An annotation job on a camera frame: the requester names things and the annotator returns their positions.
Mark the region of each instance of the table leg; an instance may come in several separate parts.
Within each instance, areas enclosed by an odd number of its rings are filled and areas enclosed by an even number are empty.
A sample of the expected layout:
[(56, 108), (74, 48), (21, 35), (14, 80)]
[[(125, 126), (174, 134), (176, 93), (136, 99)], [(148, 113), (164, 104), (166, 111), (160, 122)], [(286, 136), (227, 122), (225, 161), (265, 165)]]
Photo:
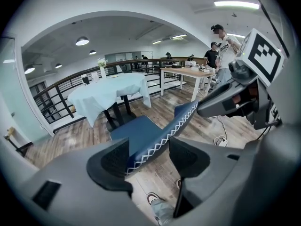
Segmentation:
[(131, 115), (132, 114), (131, 107), (130, 107), (130, 104), (128, 102), (127, 96), (123, 96), (123, 100), (124, 100), (124, 105), (126, 106), (126, 109), (127, 109), (127, 114)]
[(182, 85), (183, 85), (183, 79), (184, 79), (184, 75), (180, 74), (181, 77), (181, 82), (180, 82), (180, 89), (182, 89)]
[(105, 111), (103, 111), (103, 113), (104, 113), (105, 117), (107, 118), (107, 120), (108, 120), (110, 126), (111, 126), (113, 129), (116, 129), (117, 126), (115, 125), (115, 123), (114, 123), (112, 117), (110, 116), (109, 112), (108, 112), (107, 110), (105, 110)]
[(205, 91), (205, 96), (207, 96), (208, 91), (210, 89), (211, 80), (212, 80), (212, 76), (209, 77), (209, 81), (208, 81), (207, 88), (206, 88), (206, 91)]
[(117, 121), (118, 121), (118, 123), (119, 123), (119, 126), (124, 125), (124, 121), (123, 121), (121, 112), (120, 112), (120, 110), (119, 110), (118, 104), (117, 104), (117, 103), (114, 103), (112, 107), (113, 107), (113, 111), (114, 111), (114, 113), (115, 113), (115, 115), (116, 115), (116, 119), (117, 119)]
[(204, 86), (205, 86), (205, 79), (206, 79), (206, 77), (203, 77), (203, 78), (202, 78), (201, 89), (203, 89), (203, 88), (204, 88)]
[(163, 95), (164, 92), (164, 71), (161, 70), (161, 95)]
[(196, 84), (194, 85), (194, 89), (193, 89), (193, 94), (192, 94), (192, 98), (191, 101), (194, 101), (197, 97), (197, 93), (198, 93), (198, 86), (199, 86), (199, 82), (200, 82), (201, 78), (196, 78)]

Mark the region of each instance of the shoe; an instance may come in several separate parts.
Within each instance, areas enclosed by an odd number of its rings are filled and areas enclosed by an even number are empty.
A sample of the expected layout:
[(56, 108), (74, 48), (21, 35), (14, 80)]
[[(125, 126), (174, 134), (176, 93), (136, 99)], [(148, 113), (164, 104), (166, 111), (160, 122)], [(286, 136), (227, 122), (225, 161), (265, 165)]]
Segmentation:
[(176, 181), (176, 184), (177, 184), (177, 188), (178, 188), (178, 189), (181, 188), (181, 183), (182, 183), (181, 179), (179, 179), (179, 180)]
[(149, 203), (149, 205), (151, 205), (151, 202), (156, 200), (156, 199), (160, 199), (158, 195), (156, 195), (155, 193), (149, 193), (147, 194), (147, 202)]

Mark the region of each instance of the white flowers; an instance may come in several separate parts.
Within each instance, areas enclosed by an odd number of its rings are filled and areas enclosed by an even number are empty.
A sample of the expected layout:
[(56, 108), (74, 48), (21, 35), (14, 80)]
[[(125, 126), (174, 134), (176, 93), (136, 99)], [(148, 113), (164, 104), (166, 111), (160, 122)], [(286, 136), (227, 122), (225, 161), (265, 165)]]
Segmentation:
[(99, 58), (97, 60), (98, 66), (104, 68), (105, 66), (107, 66), (107, 61), (108, 60), (105, 60), (104, 58), (102, 58), (102, 59)]

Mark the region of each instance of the wooden table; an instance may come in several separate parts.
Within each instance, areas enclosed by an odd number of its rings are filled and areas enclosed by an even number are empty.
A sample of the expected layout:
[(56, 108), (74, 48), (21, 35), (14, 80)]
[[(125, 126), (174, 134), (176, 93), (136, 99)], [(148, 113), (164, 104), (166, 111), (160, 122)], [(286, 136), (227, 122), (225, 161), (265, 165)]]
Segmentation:
[(163, 95), (163, 92), (164, 92), (164, 72), (176, 73), (176, 74), (182, 75), (181, 76), (180, 89), (182, 89), (183, 78), (184, 78), (183, 75), (189, 76), (189, 77), (192, 77), (192, 78), (196, 79), (196, 83), (195, 83), (195, 86), (194, 86), (191, 101), (194, 101), (197, 97), (198, 86), (199, 86), (201, 78), (210, 76), (207, 88), (205, 90), (205, 96), (208, 94), (208, 91), (209, 91), (209, 88), (210, 88), (210, 82), (211, 82), (212, 76), (214, 75), (214, 73), (205, 73), (205, 72), (201, 72), (201, 71), (193, 71), (193, 70), (191, 70), (191, 68), (184, 68), (184, 67), (179, 68), (179, 69), (176, 69), (176, 68), (162, 68), (161, 69), (161, 95)]

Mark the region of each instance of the white tablecloth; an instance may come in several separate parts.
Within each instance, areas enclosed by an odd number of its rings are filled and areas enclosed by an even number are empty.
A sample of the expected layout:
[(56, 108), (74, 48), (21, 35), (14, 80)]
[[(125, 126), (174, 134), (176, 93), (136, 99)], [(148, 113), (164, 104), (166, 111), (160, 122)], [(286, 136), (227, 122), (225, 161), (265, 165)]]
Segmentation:
[(132, 95), (139, 92), (144, 104), (151, 107), (151, 99), (145, 76), (139, 73), (119, 74), (116, 78), (100, 79), (97, 83), (80, 86), (69, 96), (78, 114), (87, 118), (91, 127), (98, 115), (110, 108), (119, 96)]

